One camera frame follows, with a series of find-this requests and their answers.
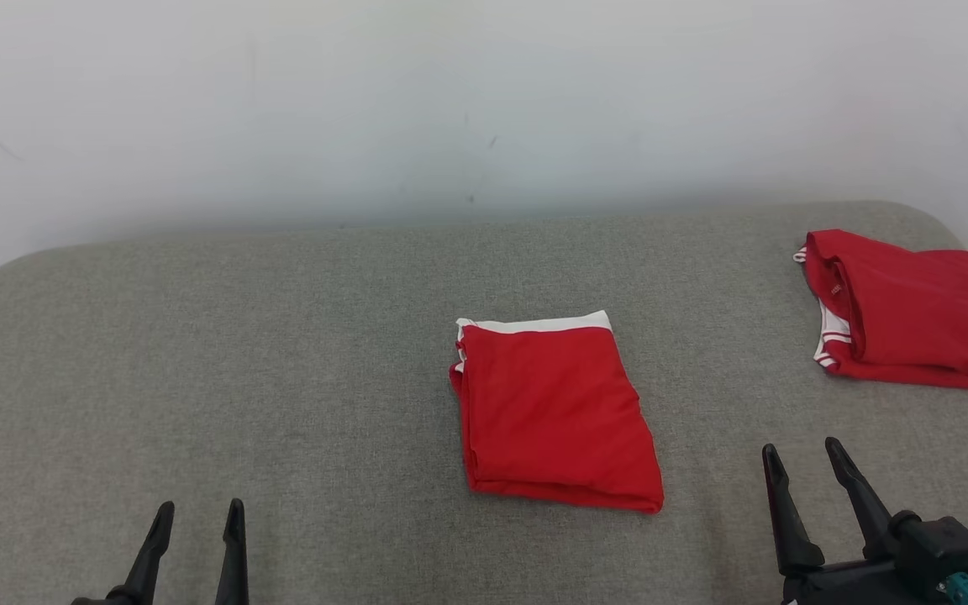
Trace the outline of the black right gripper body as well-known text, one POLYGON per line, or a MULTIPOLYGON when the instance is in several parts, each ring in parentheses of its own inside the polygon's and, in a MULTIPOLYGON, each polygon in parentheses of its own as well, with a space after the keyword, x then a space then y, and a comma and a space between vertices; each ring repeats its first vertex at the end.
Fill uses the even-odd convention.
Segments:
POLYGON ((968 528, 953 517, 892 517, 896 554, 784 577, 784 604, 968 604, 968 528))

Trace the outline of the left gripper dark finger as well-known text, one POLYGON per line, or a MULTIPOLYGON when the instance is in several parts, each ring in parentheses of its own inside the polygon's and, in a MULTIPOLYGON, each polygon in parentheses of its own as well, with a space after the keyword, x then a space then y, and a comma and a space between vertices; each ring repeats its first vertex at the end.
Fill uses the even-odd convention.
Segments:
POLYGON ((169 547, 174 514, 173 502, 159 506, 126 581, 118 587, 119 604, 153 604, 159 563, 169 547))
POLYGON ((225 552, 220 567, 215 604, 250 604, 245 505, 242 499, 231 499, 223 532, 225 552))

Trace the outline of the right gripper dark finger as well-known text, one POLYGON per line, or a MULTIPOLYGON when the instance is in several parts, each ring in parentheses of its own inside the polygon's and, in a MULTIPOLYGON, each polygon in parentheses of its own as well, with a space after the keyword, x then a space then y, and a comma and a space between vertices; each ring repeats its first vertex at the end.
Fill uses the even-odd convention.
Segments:
POLYGON ((774 444, 761 451, 768 507, 775 537, 777 570, 784 577, 817 571, 825 564, 823 552, 809 539, 790 492, 790 476, 774 444))
POLYGON ((890 558, 896 554, 897 539, 892 536, 890 524, 892 516, 872 489, 871 484, 861 474, 860 468, 850 459, 841 441, 827 437, 825 449, 837 482, 848 493, 850 506, 860 526, 865 541, 863 556, 866 560, 890 558))

